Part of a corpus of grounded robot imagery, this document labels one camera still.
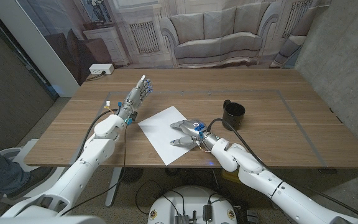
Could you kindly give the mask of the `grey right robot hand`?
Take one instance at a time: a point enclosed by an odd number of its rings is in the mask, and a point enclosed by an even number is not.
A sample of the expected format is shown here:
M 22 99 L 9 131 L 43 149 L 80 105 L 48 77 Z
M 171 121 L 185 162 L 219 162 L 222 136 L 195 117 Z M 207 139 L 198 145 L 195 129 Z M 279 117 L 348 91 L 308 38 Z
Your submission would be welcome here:
M 181 130 L 186 136 L 170 141 L 172 146 L 189 146 L 192 144 L 203 144 L 208 151 L 211 151 L 213 146 L 220 139 L 219 136 L 207 131 L 207 126 L 204 122 L 198 119 L 182 120 L 170 125 L 171 128 Z

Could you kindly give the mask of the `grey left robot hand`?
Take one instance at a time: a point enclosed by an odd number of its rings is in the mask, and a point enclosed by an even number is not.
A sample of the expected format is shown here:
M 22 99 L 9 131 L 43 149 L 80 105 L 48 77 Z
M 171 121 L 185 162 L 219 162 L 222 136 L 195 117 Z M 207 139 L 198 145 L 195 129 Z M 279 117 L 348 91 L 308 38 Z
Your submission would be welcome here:
M 128 124 L 130 119 L 134 119 L 142 102 L 152 91 L 152 82 L 143 75 L 122 102 L 117 115 Z

